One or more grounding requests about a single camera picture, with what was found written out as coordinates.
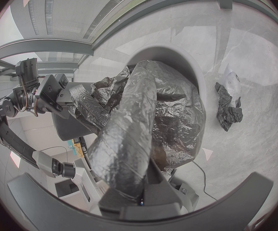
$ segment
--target power cord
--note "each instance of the power cord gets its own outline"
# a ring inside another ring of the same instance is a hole
[[[202,172],[203,172],[203,174],[204,174],[204,189],[203,189],[204,193],[205,193],[206,195],[210,196],[211,198],[213,198],[214,200],[217,201],[217,199],[215,199],[214,197],[212,197],[211,195],[209,195],[209,194],[205,191],[205,187],[206,187],[206,175],[205,175],[204,170],[203,170],[195,161],[192,161],[192,162],[193,162],[195,165],[197,165],[197,166],[199,167],[199,169],[201,169]]]
[[[44,150],[51,149],[51,148],[58,148],[58,147],[62,147],[62,148],[65,149],[65,151],[66,151],[66,161],[68,162],[68,160],[67,160],[67,158],[68,158],[68,156],[67,156],[67,149],[64,146],[53,146],[53,147],[49,147],[49,148],[46,148],[46,149],[43,149],[43,150],[40,150],[40,151],[44,151]]]

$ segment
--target gray marble floor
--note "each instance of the gray marble floor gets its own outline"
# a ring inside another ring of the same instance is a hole
[[[202,147],[213,153],[207,161],[200,150],[195,162],[206,172],[206,192],[219,199],[251,172],[259,172],[274,181],[259,218],[278,201],[278,25],[237,3],[233,10],[219,9],[214,0],[170,6],[138,19],[105,41],[75,72],[75,81],[95,82],[117,75],[134,51],[156,42],[185,49],[204,74],[207,118]],[[214,85],[227,64],[241,81],[244,118],[225,132],[216,119]],[[214,201],[203,193],[203,173],[195,164],[179,167],[176,177],[200,196],[196,209]]]

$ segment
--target crumpled black plastic bag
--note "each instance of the crumpled black plastic bag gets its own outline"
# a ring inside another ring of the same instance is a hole
[[[225,87],[216,82],[215,89],[219,94],[219,107],[216,117],[220,122],[221,127],[227,132],[233,123],[241,122],[243,119],[243,112],[240,108],[241,97],[238,99],[236,108],[230,107],[229,104],[232,101],[232,97],[229,95]]]

